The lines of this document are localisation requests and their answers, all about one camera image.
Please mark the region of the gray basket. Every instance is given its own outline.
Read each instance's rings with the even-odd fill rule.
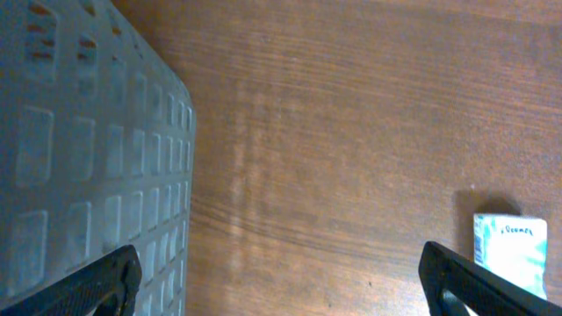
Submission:
[[[195,112],[108,0],[0,0],[0,309],[122,245],[183,315]]]

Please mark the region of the black object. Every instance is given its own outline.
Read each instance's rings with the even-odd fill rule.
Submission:
[[[431,316],[562,315],[562,308],[496,276],[434,241],[426,242],[418,269]]]
[[[0,315],[131,316],[141,283],[141,264],[133,246],[124,246],[78,270]]]

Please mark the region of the gray plastic crate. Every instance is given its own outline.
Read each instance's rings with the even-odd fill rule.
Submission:
[[[0,309],[133,244],[136,315],[183,315],[187,89],[108,0],[0,6]]]

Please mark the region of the brown wooden surface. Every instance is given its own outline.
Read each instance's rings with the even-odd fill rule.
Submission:
[[[427,315],[423,243],[490,197],[562,305],[560,1],[116,5],[197,109],[188,314]]]

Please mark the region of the wooden tabletop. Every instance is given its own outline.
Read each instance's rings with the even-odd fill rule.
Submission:
[[[424,242],[512,206],[562,305],[562,2],[116,5],[197,110],[188,314],[428,315]]]

